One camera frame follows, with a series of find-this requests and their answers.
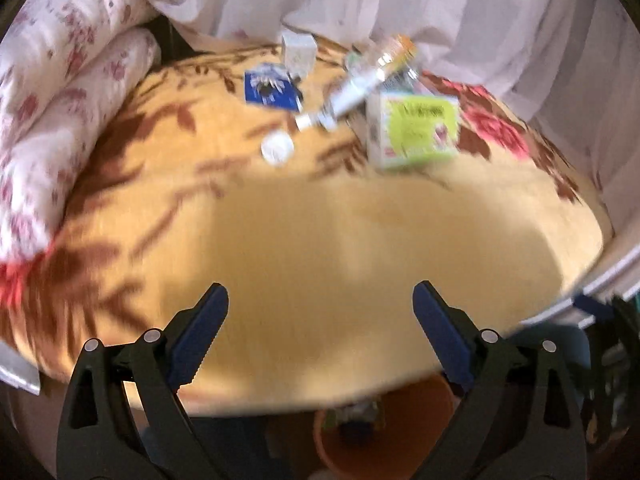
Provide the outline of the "green medicine box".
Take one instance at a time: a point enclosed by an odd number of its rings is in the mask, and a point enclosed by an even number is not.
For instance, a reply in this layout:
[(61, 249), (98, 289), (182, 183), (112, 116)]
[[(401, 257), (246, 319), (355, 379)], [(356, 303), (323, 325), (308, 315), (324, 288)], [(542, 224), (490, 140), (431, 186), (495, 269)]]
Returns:
[(458, 152), (460, 104), (453, 96), (379, 91), (366, 104), (367, 158), (378, 170), (423, 165)]

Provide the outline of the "white squeeze tube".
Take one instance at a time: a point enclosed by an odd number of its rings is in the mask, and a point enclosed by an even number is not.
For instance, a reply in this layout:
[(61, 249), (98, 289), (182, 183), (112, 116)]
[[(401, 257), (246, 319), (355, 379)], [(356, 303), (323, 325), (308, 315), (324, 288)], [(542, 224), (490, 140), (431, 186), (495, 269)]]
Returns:
[(391, 76), (404, 70), (416, 56), (416, 45), (405, 35), (386, 37), (359, 55), (345, 79), (326, 97), (314, 113), (299, 114), (294, 122), (299, 131), (313, 126), (332, 130), (337, 122), (364, 102)]

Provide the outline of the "green plastic wrapper bag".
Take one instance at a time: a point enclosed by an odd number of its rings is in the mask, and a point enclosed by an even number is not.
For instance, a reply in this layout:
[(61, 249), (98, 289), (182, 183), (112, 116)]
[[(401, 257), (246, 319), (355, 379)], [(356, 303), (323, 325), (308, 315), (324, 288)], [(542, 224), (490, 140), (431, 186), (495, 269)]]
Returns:
[[(343, 66), (349, 75), (356, 72), (363, 62), (363, 53), (357, 49), (352, 49), (345, 54), (343, 58)], [(433, 95), (433, 91), (427, 88), (419, 79), (418, 72), (414, 68), (413, 62), (403, 67), (399, 72), (389, 76), (386, 81), (378, 86), (380, 91), (388, 92), (408, 92), (412, 94), (428, 94)]]

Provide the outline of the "small white cube box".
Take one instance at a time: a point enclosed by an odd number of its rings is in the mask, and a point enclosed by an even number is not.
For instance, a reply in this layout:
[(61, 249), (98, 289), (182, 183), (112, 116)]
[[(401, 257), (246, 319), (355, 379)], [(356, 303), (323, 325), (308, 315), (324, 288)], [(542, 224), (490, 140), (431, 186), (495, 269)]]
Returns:
[(285, 30), (282, 32), (282, 64), (294, 77), (305, 78), (314, 69), (318, 46), (314, 36)]

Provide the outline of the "orange trash bin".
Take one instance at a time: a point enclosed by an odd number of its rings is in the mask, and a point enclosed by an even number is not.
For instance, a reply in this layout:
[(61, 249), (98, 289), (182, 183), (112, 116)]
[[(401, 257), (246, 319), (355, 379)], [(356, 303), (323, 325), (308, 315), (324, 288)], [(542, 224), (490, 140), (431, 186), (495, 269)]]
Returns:
[(374, 422), (338, 422), (337, 411), (314, 414), (314, 445), (339, 479), (409, 479), (448, 426), (457, 400), (434, 374), (378, 398)]

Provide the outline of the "yellow floral fleece blanket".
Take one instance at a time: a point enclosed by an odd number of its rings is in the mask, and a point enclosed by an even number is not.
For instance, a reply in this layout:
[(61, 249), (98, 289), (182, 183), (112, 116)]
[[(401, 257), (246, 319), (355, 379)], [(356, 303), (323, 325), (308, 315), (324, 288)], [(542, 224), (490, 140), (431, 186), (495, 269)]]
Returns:
[(598, 260), (613, 229), (596, 187), (486, 89), (453, 96), (453, 158), (383, 174), (348, 125), (262, 158), (285, 112), (242, 97), (273, 48), (201, 55), (149, 74), (108, 125), (54, 244), (1, 310), (1, 338), (61, 382), (82, 344), (164, 327), (211, 284), (229, 313), (191, 385), (192, 413), (318, 408), (436, 367), (412, 312), (432, 282), (477, 324), (512, 330)]

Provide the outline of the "white bottle cap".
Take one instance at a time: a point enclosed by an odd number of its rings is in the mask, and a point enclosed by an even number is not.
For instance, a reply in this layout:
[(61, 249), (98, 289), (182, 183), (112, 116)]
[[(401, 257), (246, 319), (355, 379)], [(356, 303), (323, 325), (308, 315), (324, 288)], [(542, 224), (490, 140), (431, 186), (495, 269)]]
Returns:
[(274, 130), (268, 133), (260, 144), (260, 152), (265, 162), (271, 166), (282, 166), (295, 153), (295, 145), (287, 132), (283, 130)]

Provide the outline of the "torn blue milk carton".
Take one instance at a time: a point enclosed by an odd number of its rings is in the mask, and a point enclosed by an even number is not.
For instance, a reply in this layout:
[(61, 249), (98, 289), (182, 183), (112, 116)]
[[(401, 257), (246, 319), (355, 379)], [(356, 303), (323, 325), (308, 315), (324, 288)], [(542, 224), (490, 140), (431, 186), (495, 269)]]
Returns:
[(302, 94), (279, 64), (262, 63), (250, 68), (243, 76), (244, 100), (248, 104), (300, 112)]

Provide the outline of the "white sheer floral curtain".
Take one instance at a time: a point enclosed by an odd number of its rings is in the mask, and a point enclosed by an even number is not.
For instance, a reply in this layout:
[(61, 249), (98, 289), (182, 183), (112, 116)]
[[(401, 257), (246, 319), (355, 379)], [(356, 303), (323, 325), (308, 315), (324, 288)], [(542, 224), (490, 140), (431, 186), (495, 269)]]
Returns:
[(426, 67), (539, 122), (617, 221), (639, 206), (639, 32), (620, 0), (149, 0), (194, 46), (295, 28), (339, 44), (404, 34)]

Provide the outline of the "folded floral quilt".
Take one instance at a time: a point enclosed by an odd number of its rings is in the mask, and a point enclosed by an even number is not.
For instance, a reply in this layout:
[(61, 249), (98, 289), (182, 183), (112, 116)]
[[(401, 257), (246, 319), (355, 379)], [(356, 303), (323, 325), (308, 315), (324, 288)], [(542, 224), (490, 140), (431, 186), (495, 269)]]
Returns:
[(106, 125), (160, 59), (146, 0), (26, 0), (1, 41), (1, 260), (52, 243)]

